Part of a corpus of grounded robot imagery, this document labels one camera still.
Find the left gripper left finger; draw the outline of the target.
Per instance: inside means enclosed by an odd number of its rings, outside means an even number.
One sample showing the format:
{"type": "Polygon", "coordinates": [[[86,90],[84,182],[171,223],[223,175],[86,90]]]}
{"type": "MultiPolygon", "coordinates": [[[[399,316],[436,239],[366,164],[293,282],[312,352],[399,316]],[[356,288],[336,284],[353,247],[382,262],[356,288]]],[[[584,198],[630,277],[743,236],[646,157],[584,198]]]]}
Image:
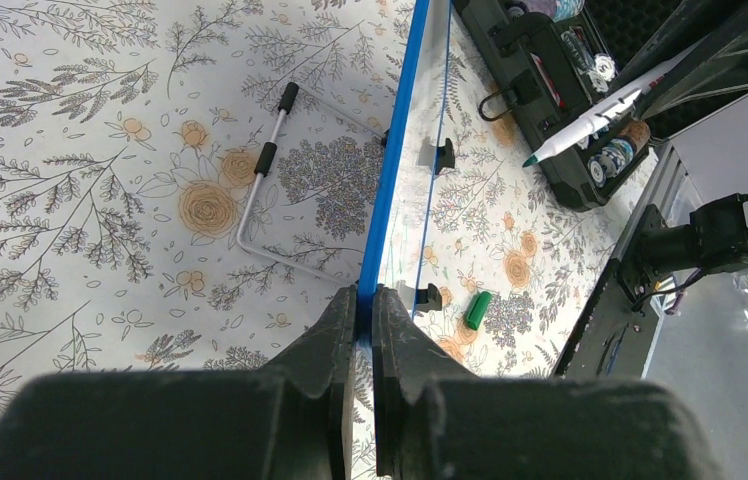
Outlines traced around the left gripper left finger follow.
{"type": "Polygon", "coordinates": [[[344,479],[356,290],[249,370],[54,374],[0,419],[0,479],[344,479]]]}

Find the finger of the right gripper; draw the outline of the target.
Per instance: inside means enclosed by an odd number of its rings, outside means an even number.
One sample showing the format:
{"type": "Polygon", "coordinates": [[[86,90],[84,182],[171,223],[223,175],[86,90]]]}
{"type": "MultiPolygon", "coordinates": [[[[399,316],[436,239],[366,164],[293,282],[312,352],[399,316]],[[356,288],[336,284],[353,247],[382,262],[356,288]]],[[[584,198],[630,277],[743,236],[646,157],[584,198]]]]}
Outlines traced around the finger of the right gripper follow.
{"type": "Polygon", "coordinates": [[[621,70],[620,89],[652,74],[636,100],[641,119],[748,93],[748,1],[682,1],[621,70]]]}

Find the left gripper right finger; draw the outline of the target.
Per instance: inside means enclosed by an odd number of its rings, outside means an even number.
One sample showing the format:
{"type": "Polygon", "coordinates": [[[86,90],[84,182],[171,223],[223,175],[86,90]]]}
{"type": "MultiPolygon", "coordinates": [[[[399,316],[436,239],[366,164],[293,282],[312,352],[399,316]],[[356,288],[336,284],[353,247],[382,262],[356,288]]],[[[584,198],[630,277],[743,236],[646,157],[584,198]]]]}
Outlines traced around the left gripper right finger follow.
{"type": "Polygon", "coordinates": [[[377,472],[394,479],[718,479],[693,413],[629,379],[480,377],[372,300],[377,472]]]}

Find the green marker cap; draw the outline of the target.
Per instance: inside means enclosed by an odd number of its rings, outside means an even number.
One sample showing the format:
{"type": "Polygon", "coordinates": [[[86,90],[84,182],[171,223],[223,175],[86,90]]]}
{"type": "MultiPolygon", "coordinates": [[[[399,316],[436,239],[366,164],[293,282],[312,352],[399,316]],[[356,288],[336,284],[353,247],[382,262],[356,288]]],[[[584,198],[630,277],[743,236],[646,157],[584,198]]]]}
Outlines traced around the green marker cap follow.
{"type": "Polygon", "coordinates": [[[467,328],[477,331],[485,318],[494,295],[489,291],[480,291],[472,299],[463,317],[467,328]]]}

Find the blue framed whiteboard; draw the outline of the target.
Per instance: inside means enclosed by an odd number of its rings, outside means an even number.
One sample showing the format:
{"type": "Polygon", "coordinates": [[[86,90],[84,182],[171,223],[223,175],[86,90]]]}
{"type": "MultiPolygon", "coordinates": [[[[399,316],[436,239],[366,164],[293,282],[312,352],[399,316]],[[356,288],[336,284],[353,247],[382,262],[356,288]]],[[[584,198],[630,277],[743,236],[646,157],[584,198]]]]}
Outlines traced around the blue framed whiteboard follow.
{"type": "Polygon", "coordinates": [[[375,298],[392,290],[402,313],[413,315],[429,287],[418,285],[433,186],[454,162],[442,133],[448,79],[452,4],[414,5],[391,123],[357,285],[358,338],[372,344],[375,298]]]}

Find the white marker pen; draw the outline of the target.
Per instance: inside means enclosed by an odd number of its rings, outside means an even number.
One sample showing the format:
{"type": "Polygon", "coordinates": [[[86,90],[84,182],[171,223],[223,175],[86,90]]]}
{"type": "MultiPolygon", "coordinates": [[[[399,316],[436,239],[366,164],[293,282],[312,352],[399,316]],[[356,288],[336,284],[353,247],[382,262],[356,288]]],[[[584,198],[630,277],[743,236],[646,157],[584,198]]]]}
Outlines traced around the white marker pen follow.
{"type": "Polygon", "coordinates": [[[655,88],[700,43],[701,41],[693,43],[673,58],[658,64],[648,72],[630,81],[615,93],[608,94],[603,100],[581,114],[572,123],[545,140],[524,161],[523,167],[529,167],[554,157],[582,139],[607,127],[612,121],[632,109],[634,103],[641,96],[655,88]]]}

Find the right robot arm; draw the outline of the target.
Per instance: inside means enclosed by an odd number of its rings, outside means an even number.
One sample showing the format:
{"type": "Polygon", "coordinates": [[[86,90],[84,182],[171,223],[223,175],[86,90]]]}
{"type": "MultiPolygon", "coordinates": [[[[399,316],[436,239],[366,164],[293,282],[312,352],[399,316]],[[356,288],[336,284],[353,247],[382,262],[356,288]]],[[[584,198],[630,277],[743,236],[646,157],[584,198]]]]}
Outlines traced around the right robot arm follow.
{"type": "MultiPolygon", "coordinates": [[[[748,1],[683,1],[623,67],[618,87],[656,69],[659,75],[635,103],[642,119],[669,117],[671,137],[748,94],[748,1]]],[[[650,204],[636,221],[620,257],[611,259],[590,300],[616,301],[639,312],[655,296],[655,284],[677,270],[692,270],[686,287],[706,275],[748,264],[748,193],[732,193],[693,211],[686,224],[665,225],[650,204]]]]}

